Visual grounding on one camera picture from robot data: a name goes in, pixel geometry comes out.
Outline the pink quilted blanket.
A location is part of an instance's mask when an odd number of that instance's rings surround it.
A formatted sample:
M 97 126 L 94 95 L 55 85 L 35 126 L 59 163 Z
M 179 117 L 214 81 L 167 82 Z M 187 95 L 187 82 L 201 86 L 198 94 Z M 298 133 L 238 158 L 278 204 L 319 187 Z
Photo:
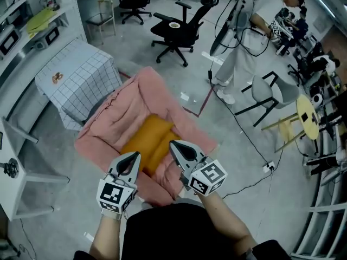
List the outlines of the pink quilted blanket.
M 150 114 L 172 122 L 175 134 L 198 145 L 205 154 L 217 147 L 217 142 L 198 128 L 171 94 L 163 78 L 153 68 L 145 67 L 109 95 L 96 110 L 79 133 L 75 149 L 107 172 L 111 162 L 120 156 L 122 147 Z M 137 195 L 154 206 L 173 203 L 183 188 L 180 173 L 172 156 L 167 154 L 154 175 L 138 173 Z

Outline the white microwave oven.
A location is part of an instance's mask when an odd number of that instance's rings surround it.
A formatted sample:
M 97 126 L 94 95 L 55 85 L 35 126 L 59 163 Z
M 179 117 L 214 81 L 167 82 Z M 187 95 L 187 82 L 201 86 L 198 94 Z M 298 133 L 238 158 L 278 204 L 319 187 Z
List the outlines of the white microwave oven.
M 59 37 L 59 29 L 57 26 L 53 26 L 52 28 L 49 28 L 46 34 L 44 35 L 43 39 L 47 46 L 50 46 L 58 37 Z
M 19 41 L 21 34 L 17 29 L 4 30 L 0 34 L 0 55 L 5 57 Z

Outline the person's right forearm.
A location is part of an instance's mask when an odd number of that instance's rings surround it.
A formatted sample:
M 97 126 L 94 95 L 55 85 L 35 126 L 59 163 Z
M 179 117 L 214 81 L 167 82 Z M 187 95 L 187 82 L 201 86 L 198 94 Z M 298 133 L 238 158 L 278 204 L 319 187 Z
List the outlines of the person's right forearm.
M 246 224 L 228 207 L 217 192 L 208 196 L 197 194 L 215 229 L 230 242 L 237 256 L 257 246 Z

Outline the white wristband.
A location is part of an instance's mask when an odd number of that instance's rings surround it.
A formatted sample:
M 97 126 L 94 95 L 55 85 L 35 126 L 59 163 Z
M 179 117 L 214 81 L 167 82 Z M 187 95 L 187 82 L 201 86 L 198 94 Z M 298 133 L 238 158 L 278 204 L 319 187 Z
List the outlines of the white wristband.
M 101 210 L 102 220 L 113 220 L 113 221 L 120 221 L 122 215 L 107 209 Z

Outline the person's black shirt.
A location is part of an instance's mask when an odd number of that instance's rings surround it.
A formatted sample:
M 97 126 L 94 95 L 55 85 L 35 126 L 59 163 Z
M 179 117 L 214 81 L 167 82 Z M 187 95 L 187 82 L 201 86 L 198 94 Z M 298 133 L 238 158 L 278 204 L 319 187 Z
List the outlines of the person's black shirt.
M 72 260 L 96 260 L 77 250 Z M 276 240 L 237 256 L 219 233 L 206 209 L 174 204 L 140 211 L 127 223 L 120 241 L 120 260 L 291 260 Z

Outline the white shelving unit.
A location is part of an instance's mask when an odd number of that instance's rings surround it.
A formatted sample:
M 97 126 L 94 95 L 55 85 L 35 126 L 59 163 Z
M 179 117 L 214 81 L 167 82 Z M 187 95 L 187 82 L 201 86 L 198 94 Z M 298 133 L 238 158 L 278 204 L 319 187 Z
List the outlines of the white shelving unit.
M 56 11 L 48 28 L 30 38 L 27 22 L 46 7 Z M 47 46 L 43 37 L 49 28 L 57 26 L 59 37 Z M 22 94 L 39 71 L 70 41 L 85 40 L 77 0 L 0 0 L 0 34 L 17 29 L 19 41 L 7 56 L 0 55 L 0 99 L 4 95 Z

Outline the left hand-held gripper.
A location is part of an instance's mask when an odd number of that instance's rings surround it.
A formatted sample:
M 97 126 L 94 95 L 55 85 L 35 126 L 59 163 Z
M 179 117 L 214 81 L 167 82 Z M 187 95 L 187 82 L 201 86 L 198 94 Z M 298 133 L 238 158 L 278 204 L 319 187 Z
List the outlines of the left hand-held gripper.
M 122 154 L 111 162 L 109 173 L 100 179 L 97 190 L 96 200 L 102 210 L 123 214 L 137 193 L 135 181 L 140 162 L 141 154 L 137 151 Z

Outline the person's left forearm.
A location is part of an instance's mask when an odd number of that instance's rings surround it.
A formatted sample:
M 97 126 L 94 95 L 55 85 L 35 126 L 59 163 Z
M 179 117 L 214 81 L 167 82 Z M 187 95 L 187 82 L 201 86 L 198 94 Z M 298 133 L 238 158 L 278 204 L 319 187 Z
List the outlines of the person's left forearm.
M 120 221 L 102 216 L 89 254 L 96 260 L 120 260 Z

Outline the white side table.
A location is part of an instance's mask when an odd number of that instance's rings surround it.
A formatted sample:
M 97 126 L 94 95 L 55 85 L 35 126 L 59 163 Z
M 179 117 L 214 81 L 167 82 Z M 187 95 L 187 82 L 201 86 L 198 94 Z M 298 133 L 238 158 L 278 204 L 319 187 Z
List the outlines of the white side table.
M 52 206 L 20 211 L 20 202 L 24 194 L 24 188 L 27 183 L 66 184 L 69 182 L 69 178 L 26 171 L 18 158 L 18 153 L 12 145 L 9 136 L 9 128 L 10 124 L 6 122 L 4 118 L 0 118 L 0 163 L 7 163 L 11 158 L 16 159 L 19 173 L 18 176 L 13 179 L 0 168 L 0 206 L 11 222 L 15 219 L 31 218 L 53 213 L 54 208 Z

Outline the metal frame chair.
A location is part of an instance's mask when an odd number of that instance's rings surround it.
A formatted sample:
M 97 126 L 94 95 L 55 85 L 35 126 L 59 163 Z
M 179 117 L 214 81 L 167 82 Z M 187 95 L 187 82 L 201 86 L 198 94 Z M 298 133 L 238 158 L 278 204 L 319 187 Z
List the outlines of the metal frame chair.
M 113 0 L 98 0 L 99 12 L 87 19 L 86 26 L 89 37 L 92 37 L 92 27 L 98 28 L 101 44 L 104 44 L 103 26 L 112 23 L 114 35 L 116 35 Z

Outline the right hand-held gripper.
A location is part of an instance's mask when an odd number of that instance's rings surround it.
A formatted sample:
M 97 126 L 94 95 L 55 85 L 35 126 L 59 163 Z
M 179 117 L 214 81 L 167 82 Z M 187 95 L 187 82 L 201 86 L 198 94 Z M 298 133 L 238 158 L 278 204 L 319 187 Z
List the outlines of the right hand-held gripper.
M 228 173 L 218 160 L 206 159 L 206 154 L 196 144 L 184 140 L 171 140 L 170 153 L 181 168 L 180 180 L 187 190 L 208 196 L 219 189 Z

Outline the grey shell chair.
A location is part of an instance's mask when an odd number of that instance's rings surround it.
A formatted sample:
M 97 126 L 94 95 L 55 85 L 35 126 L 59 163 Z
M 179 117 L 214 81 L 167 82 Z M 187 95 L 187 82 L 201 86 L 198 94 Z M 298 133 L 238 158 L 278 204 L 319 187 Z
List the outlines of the grey shell chair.
M 245 87 L 241 92 L 251 90 L 252 98 L 256 102 L 237 113 L 236 116 L 248 112 L 257 107 L 266 109 L 265 113 L 253 125 L 256 127 L 273 109 L 282 109 L 298 99 L 300 90 L 296 85 L 287 83 L 274 71 L 269 72 L 263 77 L 255 75 L 252 83 Z

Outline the table with checked cloth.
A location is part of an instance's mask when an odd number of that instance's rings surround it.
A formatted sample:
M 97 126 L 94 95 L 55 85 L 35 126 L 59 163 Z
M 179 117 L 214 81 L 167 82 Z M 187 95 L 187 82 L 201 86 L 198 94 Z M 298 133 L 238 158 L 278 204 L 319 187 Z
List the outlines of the table with checked cloth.
M 53 84 L 57 72 L 63 78 Z M 92 109 L 122 81 L 111 55 L 76 38 L 39 71 L 35 84 L 57 108 L 64 127 L 80 131 Z

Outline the black clamp device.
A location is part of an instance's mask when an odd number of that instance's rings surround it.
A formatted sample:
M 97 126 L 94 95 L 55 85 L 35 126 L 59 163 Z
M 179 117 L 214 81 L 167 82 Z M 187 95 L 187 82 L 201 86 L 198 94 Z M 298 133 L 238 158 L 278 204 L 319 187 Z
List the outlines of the black clamp device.
M 3 169 L 3 172 L 7 174 L 10 178 L 16 178 L 18 176 L 18 162 L 16 159 L 11 158 L 8 162 L 0 162 L 0 168 Z

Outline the white metal rack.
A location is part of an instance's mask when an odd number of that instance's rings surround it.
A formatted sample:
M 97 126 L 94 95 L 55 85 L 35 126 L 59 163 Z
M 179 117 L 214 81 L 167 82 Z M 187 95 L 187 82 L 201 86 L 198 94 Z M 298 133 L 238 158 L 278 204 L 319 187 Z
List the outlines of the white metal rack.
M 347 260 L 347 203 L 310 208 L 307 227 L 290 257 Z

